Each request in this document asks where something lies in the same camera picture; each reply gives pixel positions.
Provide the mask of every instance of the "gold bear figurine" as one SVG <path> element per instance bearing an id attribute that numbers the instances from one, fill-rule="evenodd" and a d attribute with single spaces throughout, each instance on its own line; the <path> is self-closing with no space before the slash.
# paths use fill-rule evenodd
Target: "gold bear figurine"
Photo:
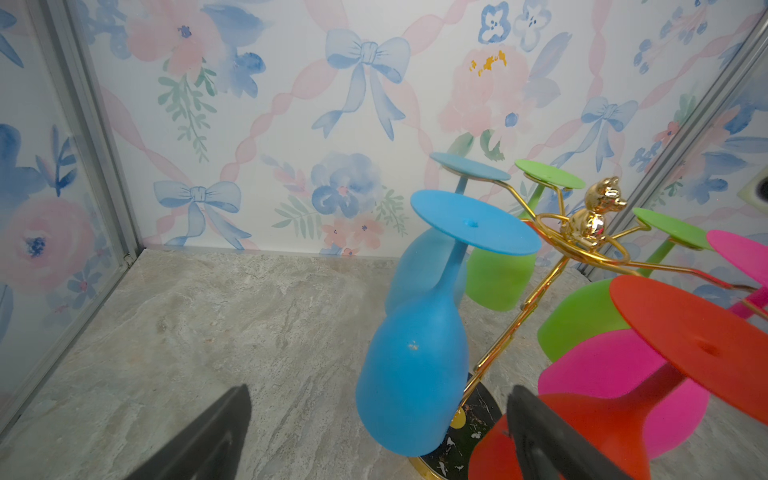
<path id="1" fill-rule="evenodd" d="M 621 211 L 627 206 L 627 201 L 621 198 L 618 184 L 619 177 L 611 177 L 587 189 L 584 195 L 586 208 L 576 212 L 560 227 L 560 233 L 567 241 L 587 250 L 595 250 L 605 241 L 607 222 L 604 214 Z"/>

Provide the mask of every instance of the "round stand base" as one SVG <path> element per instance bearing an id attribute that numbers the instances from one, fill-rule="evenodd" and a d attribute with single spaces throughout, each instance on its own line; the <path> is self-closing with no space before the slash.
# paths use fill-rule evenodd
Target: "round stand base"
<path id="1" fill-rule="evenodd" d="M 448 428 L 442 444 L 432 453 L 410 458 L 423 478 L 468 480 L 469 456 L 480 440 L 502 417 L 502 411 L 482 383 L 464 404 L 467 421 L 460 429 Z"/>

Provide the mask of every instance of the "wallpapered wall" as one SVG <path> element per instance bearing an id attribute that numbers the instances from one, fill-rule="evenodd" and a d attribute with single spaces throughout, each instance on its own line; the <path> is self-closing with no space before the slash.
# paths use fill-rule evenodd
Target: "wallpapered wall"
<path id="1" fill-rule="evenodd" d="M 0 89 L 1 428 L 118 264 L 22 0 L 0 1 Z"/>
<path id="2" fill-rule="evenodd" d="M 399 256 L 453 151 L 626 195 L 762 0 L 78 0 L 147 245 Z M 467 194 L 506 210 L 498 188 Z M 582 192 L 567 200 L 579 207 Z M 541 209 L 552 208 L 545 199 Z M 549 263 L 554 252 L 543 250 Z"/>
<path id="3" fill-rule="evenodd" d="M 680 105 L 680 111 L 686 107 Z M 670 124 L 670 130 L 678 128 Z M 654 141 L 665 141 L 663 135 Z M 739 192 L 768 167 L 768 55 L 758 61 L 748 79 L 725 105 L 704 135 L 691 148 L 684 162 L 646 208 L 672 215 L 705 230 L 726 230 L 768 245 L 768 215 L 745 202 Z M 633 257 L 645 259 L 665 235 L 640 232 L 622 242 Z M 690 266 L 731 283 L 758 286 L 715 252 L 694 252 L 675 247 L 666 263 Z M 737 291 L 723 290 L 690 275 L 656 272 L 654 278 L 689 290 L 724 307 L 743 297 Z M 602 278 L 597 273 L 594 278 Z M 754 324 L 768 331 L 768 323 Z"/>

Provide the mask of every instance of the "bow knot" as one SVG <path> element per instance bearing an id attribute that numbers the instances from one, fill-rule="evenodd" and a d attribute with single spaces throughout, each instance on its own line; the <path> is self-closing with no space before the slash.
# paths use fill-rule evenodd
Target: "bow knot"
<path id="1" fill-rule="evenodd" d="M 216 207 L 225 212 L 236 214 L 240 211 L 240 188 L 233 182 L 217 182 L 210 187 L 188 187 L 181 182 L 163 180 L 154 183 L 154 195 L 160 205 L 168 208 L 181 207 L 189 204 L 187 212 L 187 235 L 175 237 L 166 245 L 183 246 L 188 238 L 199 237 L 205 231 L 205 215 L 197 204 L 206 205 L 205 213 L 219 234 L 238 250 L 243 250 L 243 244 L 238 239 L 249 238 L 250 233 L 244 232 L 216 212 Z"/>
<path id="2" fill-rule="evenodd" d="M 411 46 L 404 38 L 394 37 L 381 45 L 374 41 L 362 41 L 354 32 L 336 29 L 326 37 L 326 60 L 336 69 L 355 67 L 349 81 L 346 103 L 341 110 L 332 110 L 322 115 L 312 124 L 312 129 L 323 129 L 323 136 L 328 138 L 342 114 L 357 111 L 366 97 L 366 73 L 363 65 L 370 65 L 371 96 L 376 106 L 384 131 L 390 140 L 395 139 L 392 129 L 393 120 L 402 120 L 406 116 L 389 100 L 376 72 L 384 75 L 392 83 L 400 83 L 408 69 L 411 58 Z"/>
<path id="3" fill-rule="evenodd" d="M 576 150 L 562 154 L 555 158 L 551 164 L 562 167 L 574 154 L 586 151 L 597 139 L 598 150 L 595 152 L 594 159 L 599 172 L 603 166 L 603 159 L 614 156 L 614 151 L 611 150 L 611 144 L 608 141 L 607 125 L 610 125 L 614 131 L 622 131 L 632 120 L 635 112 L 637 112 L 637 102 L 634 100 L 619 105 L 609 104 L 605 97 L 590 98 L 584 111 L 581 112 L 582 122 L 585 124 L 594 123 L 587 133 L 587 137 Z"/>

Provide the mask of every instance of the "light blue wine glass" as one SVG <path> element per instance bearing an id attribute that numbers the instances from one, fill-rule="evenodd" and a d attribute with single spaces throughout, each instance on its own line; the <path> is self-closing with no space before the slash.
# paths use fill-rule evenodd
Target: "light blue wine glass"
<path id="1" fill-rule="evenodd" d="M 464 194 L 470 177 L 488 180 L 509 180 L 510 176 L 498 168 L 453 154 L 433 153 L 430 157 L 441 165 L 461 175 L 456 187 L 457 194 Z M 395 276 L 384 302 L 387 314 L 409 300 L 434 287 L 445 269 L 453 250 L 454 239 L 434 228 L 428 229 L 411 242 L 400 257 Z M 458 307 L 464 297 L 467 283 L 467 262 L 462 259 L 453 288 L 453 302 Z"/>
<path id="2" fill-rule="evenodd" d="M 469 347 L 453 301 L 467 246 L 506 255 L 541 248 L 536 232 L 503 210 L 439 190 L 411 196 L 413 210 L 455 239 L 439 281 L 390 313 L 371 340 L 357 382 L 357 412 L 386 449 L 411 457 L 436 449 L 461 401 Z"/>

